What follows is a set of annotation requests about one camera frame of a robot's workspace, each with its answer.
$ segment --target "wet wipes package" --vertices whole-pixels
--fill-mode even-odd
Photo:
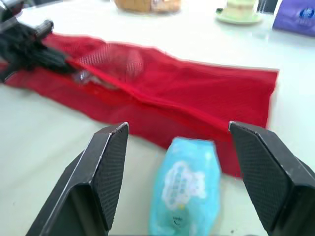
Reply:
[[[315,36],[315,1],[283,0],[273,28]]]
[[[175,138],[157,174],[149,235],[207,236],[220,210],[215,145]]]

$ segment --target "purple package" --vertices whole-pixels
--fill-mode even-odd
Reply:
[[[273,28],[315,36],[315,0],[283,0]]]

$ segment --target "bread loaf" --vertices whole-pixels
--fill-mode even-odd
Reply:
[[[137,12],[176,12],[181,0],[115,0],[118,8]]]

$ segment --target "white plate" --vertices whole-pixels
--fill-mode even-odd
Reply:
[[[224,16],[221,13],[216,13],[217,19],[226,23],[230,24],[237,24],[237,25],[248,25],[248,24],[255,24],[262,20],[261,14],[254,13],[251,17],[246,19],[235,19],[232,17]]]

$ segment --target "red mesh bag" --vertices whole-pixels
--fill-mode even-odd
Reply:
[[[176,136],[216,143],[222,171],[239,175],[228,124],[266,126],[277,71],[178,60],[154,48],[50,35],[45,43],[78,68],[62,75],[36,68],[6,84],[28,88],[105,123],[128,121],[130,133],[168,148]]]

